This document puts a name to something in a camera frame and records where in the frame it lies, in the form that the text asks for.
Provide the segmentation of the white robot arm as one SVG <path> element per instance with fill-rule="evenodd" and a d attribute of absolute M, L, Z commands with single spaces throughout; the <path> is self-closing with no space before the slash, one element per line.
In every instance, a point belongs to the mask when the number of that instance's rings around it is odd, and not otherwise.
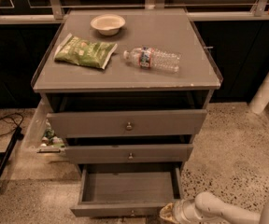
<path fill-rule="evenodd" d="M 269 103 L 269 73 L 250 102 L 250 109 L 260 114 Z M 216 222 L 230 224 L 269 224 L 269 200 L 260 213 L 223 202 L 210 192 L 201 192 L 194 199 L 169 203 L 160 211 L 160 218 L 173 224 Z"/>

